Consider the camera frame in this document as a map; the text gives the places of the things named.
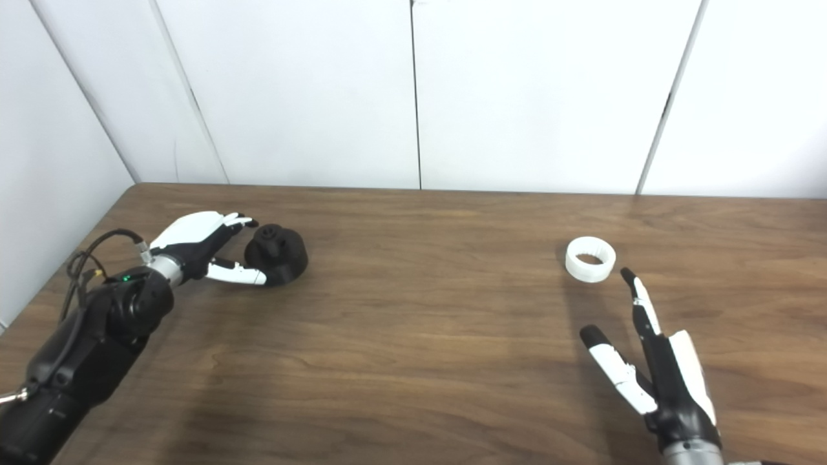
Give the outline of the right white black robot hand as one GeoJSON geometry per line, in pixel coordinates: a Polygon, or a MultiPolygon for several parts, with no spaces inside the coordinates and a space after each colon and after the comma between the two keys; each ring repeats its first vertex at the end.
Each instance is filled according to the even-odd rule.
{"type": "Polygon", "coordinates": [[[665,335],[643,280],[628,267],[620,274],[632,296],[633,326],[649,376],[596,325],[582,327],[581,341],[618,394],[644,419],[662,453],[686,442],[705,442],[721,450],[715,407],[691,335],[685,330],[665,335]]]}

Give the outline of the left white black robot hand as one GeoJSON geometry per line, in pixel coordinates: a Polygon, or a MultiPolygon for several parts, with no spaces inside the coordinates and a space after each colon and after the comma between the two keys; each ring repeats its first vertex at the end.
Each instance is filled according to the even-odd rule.
{"type": "Polygon", "coordinates": [[[150,244],[149,268],[159,272],[172,288],[204,278],[243,285],[264,286],[265,273],[218,257],[218,252],[245,227],[258,227],[254,218],[234,212],[202,211],[178,218],[150,244]]]}

